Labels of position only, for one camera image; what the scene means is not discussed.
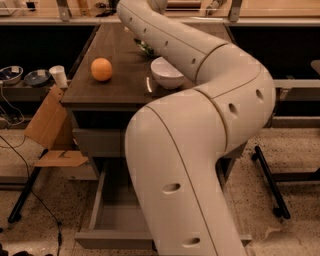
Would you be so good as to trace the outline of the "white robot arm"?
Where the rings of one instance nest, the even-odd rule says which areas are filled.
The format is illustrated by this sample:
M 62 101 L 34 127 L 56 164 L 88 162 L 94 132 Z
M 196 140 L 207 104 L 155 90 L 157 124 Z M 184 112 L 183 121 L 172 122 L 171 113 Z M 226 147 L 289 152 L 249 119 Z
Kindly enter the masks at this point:
M 268 121 L 275 87 L 234 44 L 161 14 L 167 0 L 120 0 L 122 23 L 194 84 L 141 108 L 125 154 L 160 256 L 247 256 L 215 166 Z

